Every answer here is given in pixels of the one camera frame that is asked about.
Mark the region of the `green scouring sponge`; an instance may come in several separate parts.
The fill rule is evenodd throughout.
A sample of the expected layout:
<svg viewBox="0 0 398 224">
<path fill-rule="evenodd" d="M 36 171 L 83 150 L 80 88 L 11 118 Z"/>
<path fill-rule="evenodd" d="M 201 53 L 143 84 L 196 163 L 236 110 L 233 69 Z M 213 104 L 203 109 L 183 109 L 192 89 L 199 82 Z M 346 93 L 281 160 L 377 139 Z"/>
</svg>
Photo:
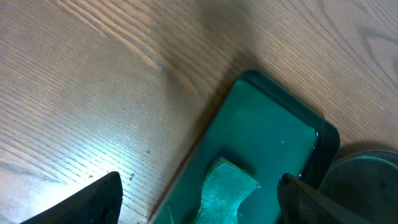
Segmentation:
<svg viewBox="0 0 398 224">
<path fill-rule="evenodd" d="M 249 174 L 226 159 L 215 162 L 201 189 L 195 224 L 234 224 L 242 215 L 240 204 L 260 185 Z"/>
</svg>

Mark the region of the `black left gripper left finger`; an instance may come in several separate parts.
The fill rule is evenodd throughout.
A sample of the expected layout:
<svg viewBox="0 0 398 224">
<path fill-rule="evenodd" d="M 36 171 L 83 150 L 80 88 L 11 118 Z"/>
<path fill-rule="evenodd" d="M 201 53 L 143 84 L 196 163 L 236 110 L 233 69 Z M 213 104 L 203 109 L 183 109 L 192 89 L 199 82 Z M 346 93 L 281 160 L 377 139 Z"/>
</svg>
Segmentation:
<svg viewBox="0 0 398 224">
<path fill-rule="evenodd" d="M 112 171 L 21 224 L 117 224 L 122 201 L 121 177 Z"/>
</svg>

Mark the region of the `black rectangular water tray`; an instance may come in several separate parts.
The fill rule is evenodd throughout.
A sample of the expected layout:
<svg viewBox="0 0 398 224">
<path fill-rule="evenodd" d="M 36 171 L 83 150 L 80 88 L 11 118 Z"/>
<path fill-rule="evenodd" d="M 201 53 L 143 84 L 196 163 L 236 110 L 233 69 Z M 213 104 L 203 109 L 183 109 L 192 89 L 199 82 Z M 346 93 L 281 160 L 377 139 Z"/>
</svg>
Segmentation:
<svg viewBox="0 0 398 224">
<path fill-rule="evenodd" d="M 336 128 L 257 70 L 243 72 L 190 156 L 152 223 L 194 223 L 204 179 L 226 159 L 260 185 L 237 223 L 280 223 L 284 173 L 319 188 L 338 148 Z"/>
</svg>

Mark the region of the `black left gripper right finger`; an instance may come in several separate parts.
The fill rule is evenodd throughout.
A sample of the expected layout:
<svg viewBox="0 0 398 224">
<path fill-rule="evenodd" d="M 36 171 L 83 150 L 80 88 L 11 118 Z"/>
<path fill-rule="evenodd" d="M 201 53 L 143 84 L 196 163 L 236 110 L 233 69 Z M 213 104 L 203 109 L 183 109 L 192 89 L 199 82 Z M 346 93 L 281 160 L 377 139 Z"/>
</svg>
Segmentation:
<svg viewBox="0 0 398 224">
<path fill-rule="evenodd" d="M 366 224 L 368 222 L 289 173 L 284 173 L 279 180 L 277 199 L 284 223 Z"/>
</svg>

